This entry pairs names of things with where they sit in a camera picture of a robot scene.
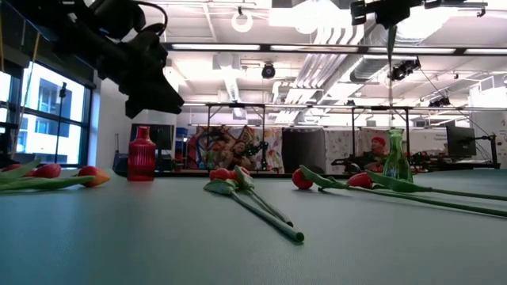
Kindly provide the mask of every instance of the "vase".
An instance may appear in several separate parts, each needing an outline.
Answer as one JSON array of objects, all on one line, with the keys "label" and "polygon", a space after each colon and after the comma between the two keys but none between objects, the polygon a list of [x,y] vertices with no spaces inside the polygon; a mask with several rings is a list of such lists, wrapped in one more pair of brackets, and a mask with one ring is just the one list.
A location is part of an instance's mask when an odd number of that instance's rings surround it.
[{"label": "vase", "polygon": [[150,139],[150,127],[137,127],[137,138],[128,145],[129,181],[154,179],[156,148],[156,144]]},{"label": "vase", "polygon": [[414,182],[409,162],[406,160],[406,156],[403,153],[402,131],[394,129],[389,130],[389,141],[391,143],[391,150],[383,166],[383,175],[398,180]]}]

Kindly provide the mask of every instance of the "red glass vase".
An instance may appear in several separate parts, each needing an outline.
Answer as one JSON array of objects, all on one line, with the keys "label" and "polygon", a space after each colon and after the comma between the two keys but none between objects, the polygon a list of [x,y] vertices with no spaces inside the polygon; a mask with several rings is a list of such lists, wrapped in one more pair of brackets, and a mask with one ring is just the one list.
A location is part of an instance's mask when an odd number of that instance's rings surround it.
[{"label": "red glass vase", "polygon": [[137,138],[128,145],[129,181],[152,181],[155,176],[155,150],[150,127],[137,127]]}]

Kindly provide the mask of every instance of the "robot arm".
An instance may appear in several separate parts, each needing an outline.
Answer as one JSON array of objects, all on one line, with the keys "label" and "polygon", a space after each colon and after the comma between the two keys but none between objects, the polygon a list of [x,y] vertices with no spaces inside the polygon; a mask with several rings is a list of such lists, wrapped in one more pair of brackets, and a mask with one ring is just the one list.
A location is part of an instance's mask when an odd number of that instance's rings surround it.
[{"label": "robot arm", "polygon": [[[83,0],[7,2],[54,44],[57,55],[75,55],[97,70],[100,79],[114,81],[119,91],[129,96],[125,103],[129,118],[144,109],[181,112],[184,101],[162,73],[167,51],[159,35],[166,29],[167,20],[144,27],[144,13],[139,8],[159,8],[156,5],[133,0],[96,0],[90,6]],[[132,29],[137,35],[121,42]]]}]

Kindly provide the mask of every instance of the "green glass bottle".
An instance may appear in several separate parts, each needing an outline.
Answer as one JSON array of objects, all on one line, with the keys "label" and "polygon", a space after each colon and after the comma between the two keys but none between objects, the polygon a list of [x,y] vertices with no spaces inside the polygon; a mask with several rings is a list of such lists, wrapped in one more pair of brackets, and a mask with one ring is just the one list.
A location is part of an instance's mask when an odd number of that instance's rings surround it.
[{"label": "green glass bottle", "polygon": [[386,164],[383,166],[383,175],[396,179],[414,182],[409,162],[406,160],[402,147],[402,130],[389,130],[391,151]]}]

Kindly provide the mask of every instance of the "gray table surface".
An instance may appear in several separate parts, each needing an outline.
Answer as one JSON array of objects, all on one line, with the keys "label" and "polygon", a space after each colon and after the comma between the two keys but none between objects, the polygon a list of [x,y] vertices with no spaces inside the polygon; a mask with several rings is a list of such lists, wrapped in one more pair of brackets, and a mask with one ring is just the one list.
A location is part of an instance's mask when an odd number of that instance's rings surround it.
[{"label": "gray table surface", "polygon": [[[505,177],[475,170],[415,180],[507,196]],[[305,233],[297,245],[232,199],[203,192],[206,182],[114,177],[92,190],[0,196],[0,284],[507,283],[507,219],[257,179]]]}]

